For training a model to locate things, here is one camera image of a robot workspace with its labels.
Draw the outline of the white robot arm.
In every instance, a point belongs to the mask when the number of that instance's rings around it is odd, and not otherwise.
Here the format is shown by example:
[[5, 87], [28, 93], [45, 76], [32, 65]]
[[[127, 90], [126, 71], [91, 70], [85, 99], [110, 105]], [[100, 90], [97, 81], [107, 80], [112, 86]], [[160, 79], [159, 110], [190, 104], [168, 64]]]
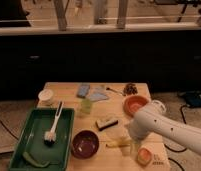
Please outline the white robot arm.
[[201, 156], [201, 129], [164, 116], [165, 105], [152, 100], [138, 109], [127, 129], [134, 141], [144, 140], [151, 132], [166, 137]]

